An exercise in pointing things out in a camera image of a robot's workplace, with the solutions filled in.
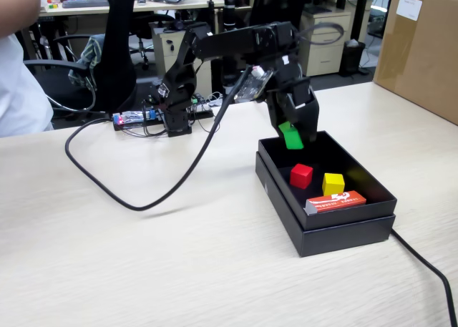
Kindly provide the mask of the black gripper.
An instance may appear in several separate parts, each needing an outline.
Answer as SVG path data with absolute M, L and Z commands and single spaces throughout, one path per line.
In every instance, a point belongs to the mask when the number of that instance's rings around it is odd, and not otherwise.
M 273 64 L 265 94 L 271 124 L 278 127 L 281 135 L 293 133 L 294 126 L 305 143 L 314 142 L 319 103 L 310 80 L 301 74 L 295 54 L 280 56 Z

